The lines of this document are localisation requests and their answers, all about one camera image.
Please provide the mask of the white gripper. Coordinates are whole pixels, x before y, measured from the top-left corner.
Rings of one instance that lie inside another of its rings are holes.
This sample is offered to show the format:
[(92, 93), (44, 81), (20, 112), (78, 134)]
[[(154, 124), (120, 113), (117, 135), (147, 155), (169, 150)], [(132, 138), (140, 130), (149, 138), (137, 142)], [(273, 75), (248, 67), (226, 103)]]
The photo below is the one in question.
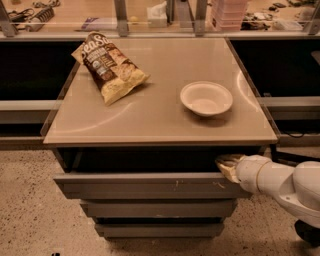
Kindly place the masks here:
[(257, 194), (259, 192), (258, 174), (270, 159), (260, 155), (223, 154), (219, 155), (215, 162), (230, 182), (240, 184), (245, 191)]

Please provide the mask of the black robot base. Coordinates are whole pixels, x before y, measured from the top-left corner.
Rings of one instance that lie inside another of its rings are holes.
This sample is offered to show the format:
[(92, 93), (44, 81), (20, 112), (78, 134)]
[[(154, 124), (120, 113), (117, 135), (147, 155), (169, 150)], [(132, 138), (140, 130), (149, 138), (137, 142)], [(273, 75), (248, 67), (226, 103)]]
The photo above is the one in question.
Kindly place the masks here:
[(298, 220), (294, 224), (297, 235), (309, 243), (312, 247), (320, 246), (320, 229), (315, 228), (301, 220)]

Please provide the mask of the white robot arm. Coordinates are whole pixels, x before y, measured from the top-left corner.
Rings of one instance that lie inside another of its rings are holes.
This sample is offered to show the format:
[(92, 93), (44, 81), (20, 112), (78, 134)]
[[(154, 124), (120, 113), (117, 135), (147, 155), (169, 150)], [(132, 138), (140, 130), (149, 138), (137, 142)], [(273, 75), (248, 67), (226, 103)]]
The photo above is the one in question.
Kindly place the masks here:
[(215, 163), (231, 182), (252, 194), (272, 197), (288, 213), (320, 228), (320, 163), (292, 167), (260, 155), (227, 154)]

